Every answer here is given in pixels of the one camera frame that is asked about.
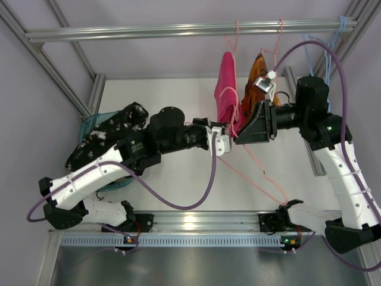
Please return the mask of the black white patterned trousers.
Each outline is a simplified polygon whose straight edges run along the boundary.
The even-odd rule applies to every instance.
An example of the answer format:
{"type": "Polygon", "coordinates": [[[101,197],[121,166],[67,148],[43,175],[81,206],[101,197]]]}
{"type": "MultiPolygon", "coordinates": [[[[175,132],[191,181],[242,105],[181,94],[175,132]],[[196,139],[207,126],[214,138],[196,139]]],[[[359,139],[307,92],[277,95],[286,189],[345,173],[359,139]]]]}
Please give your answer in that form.
{"type": "Polygon", "coordinates": [[[69,155],[65,167],[74,172],[94,161],[129,133],[142,130],[148,116],[149,113],[141,104],[129,104],[87,133],[69,155]]]}

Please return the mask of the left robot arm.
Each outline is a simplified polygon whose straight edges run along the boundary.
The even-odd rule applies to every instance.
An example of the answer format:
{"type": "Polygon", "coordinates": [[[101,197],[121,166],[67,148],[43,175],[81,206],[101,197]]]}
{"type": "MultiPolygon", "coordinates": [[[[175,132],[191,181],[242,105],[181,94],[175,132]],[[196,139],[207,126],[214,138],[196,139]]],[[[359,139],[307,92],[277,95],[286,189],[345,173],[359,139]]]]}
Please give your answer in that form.
{"type": "Polygon", "coordinates": [[[225,123],[208,118],[193,119],[186,125],[185,115],[177,107],[164,107],[148,123],[137,124],[108,150],[73,173],[59,178],[43,178],[40,192],[46,200],[45,220],[55,229],[68,229],[80,223],[97,223],[105,231],[128,231],[136,222],[128,201],[119,203],[93,199],[90,195],[116,180],[130,175],[147,190],[141,180],[143,171],[161,162],[164,154],[191,148],[209,151],[212,171],[202,198],[186,209],[200,206],[214,182],[217,157],[231,150],[230,132],[225,123]]]}

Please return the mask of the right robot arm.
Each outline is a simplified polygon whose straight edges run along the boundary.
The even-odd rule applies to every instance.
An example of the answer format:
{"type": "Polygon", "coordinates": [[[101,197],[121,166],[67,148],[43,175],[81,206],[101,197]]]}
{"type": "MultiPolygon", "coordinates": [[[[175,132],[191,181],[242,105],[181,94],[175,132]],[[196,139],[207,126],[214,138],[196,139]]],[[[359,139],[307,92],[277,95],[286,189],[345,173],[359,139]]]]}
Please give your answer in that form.
{"type": "Polygon", "coordinates": [[[237,145],[269,142],[278,130],[297,128],[328,176],[338,200],[340,216],[291,200],[276,210],[283,227],[303,226],[322,236],[331,248],[345,254],[380,239],[380,220],[373,210],[370,189],[359,186],[352,135],[343,117],[328,111],[329,87],[319,77],[305,76],[296,84],[295,102],[276,106],[270,100],[255,104],[247,124],[234,139],[237,145]]]}

